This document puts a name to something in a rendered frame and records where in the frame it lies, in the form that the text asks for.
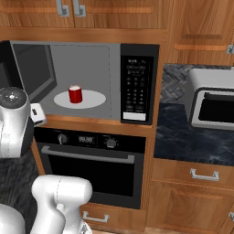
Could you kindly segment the red mug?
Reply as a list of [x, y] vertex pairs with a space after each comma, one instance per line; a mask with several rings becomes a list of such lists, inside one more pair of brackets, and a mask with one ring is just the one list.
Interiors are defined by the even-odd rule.
[[72, 85], [68, 88], [69, 91], [69, 101], [71, 103], [81, 103], [82, 102], [82, 89], [79, 85]]

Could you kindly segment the dark microwave door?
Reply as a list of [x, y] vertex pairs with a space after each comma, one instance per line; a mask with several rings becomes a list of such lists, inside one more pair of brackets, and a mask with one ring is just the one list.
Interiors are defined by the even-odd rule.
[[0, 89], [17, 87], [40, 102], [56, 86], [50, 46], [0, 42]]

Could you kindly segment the white round microwave plate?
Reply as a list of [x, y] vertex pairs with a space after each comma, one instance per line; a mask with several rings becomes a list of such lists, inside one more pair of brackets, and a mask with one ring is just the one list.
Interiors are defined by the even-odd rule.
[[61, 92], [54, 98], [54, 102], [64, 108], [69, 109], [89, 109], [97, 107], [106, 102], [106, 97], [94, 90], [83, 90], [82, 91], [82, 102], [71, 103], [69, 100], [69, 93], [67, 91]]

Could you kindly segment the black and grey microwave oven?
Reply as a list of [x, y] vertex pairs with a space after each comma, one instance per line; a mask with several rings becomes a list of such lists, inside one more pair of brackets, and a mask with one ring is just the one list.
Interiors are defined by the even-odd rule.
[[[50, 46], [57, 86], [39, 102], [46, 114], [131, 124], [152, 123], [159, 56], [157, 45], [13, 42]], [[61, 92], [69, 92], [72, 85], [100, 92], [106, 97], [106, 102], [89, 109], [58, 106], [54, 98]]]

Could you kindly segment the black built-in oven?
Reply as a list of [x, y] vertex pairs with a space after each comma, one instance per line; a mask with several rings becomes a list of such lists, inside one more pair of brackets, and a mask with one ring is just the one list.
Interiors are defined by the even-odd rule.
[[[68, 137], [60, 144], [58, 136]], [[139, 136], [91, 133], [62, 129], [39, 128], [34, 131], [37, 148], [45, 173], [57, 176], [75, 176], [87, 179], [92, 184], [92, 203], [138, 209], [144, 171], [144, 149], [146, 139]], [[115, 148], [108, 148], [106, 141], [115, 139]], [[94, 156], [126, 158], [134, 155], [134, 164], [119, 164], [91, 161], [51, 154], [43, 154], [43, 146], [53, 151]]]

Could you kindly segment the wooden drawer front under oven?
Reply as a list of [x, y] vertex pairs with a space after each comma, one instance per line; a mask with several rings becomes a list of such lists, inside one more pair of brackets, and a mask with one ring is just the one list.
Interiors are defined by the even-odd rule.
[[80, 207], [81, 215], [83, 211], [88, 211], [89, 216], [93, 218], [104, 218], [104, 214], [110, 216], [108, 223], [84, 220], [92, 229], [117, 233], [141, 233], [145, 229], [144, 210], [88, 203]]

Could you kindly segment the wooden base cupboard door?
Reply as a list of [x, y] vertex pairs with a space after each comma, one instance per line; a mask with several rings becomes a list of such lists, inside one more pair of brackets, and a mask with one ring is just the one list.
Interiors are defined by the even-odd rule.
[[233, 204], [233, 190], [152, 181], [146, 226], [219, 234]]

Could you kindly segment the white toaster oven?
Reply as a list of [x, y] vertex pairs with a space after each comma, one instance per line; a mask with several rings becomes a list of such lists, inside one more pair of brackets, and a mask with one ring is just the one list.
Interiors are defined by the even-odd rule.
[[234, 131], [234, 70], [191, 69], [184, 104], [191, 127]]

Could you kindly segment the tall wooden cupboard door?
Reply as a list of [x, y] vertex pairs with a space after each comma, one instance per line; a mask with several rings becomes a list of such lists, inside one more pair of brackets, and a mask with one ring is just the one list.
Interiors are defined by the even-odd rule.
[[174, 0], [167, 63], [234, 65], [234, 0]]

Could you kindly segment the wooden wall cupboard door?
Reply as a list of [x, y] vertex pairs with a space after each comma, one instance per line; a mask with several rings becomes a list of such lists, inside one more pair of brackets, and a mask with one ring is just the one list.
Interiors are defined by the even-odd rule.
[[79, 0], [77, 28], [166, 29], [172, 0]]
[[74, 27], [71, 0], [69, 17], [58, 15], [56, 0], [0, 0], [0, 27]]

